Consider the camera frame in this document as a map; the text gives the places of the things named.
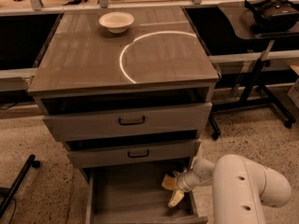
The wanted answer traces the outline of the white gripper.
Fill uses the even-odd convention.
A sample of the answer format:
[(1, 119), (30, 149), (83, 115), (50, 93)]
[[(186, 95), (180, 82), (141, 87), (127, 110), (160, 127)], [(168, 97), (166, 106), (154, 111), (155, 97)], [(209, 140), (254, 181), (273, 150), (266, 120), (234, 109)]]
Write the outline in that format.
[(180, 203), (184, 198), (184, 192), (190, 192), (196, 187), (196, 175), (192, 170), (183, 173), (173, 171), (172, 174), (178, 178), (177, 185), (180, 190), (178, 189), (172, 192), (171, 199), (168, 202), (170, 208)]

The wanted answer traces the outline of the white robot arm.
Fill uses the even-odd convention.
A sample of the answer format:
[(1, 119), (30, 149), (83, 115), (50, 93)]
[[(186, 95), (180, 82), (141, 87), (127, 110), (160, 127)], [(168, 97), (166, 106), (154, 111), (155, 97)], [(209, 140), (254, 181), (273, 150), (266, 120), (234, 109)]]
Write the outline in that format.
[(197, 159), (191, 169), (174, 171), (162, 182), (172, 192), (171, 208), (200, 186), (212, 187), (214, 224), (266, 224), (263, 208), (279, 208), (292, 196), (291, 184), (283, 174), (235, 154), (216, 162)]

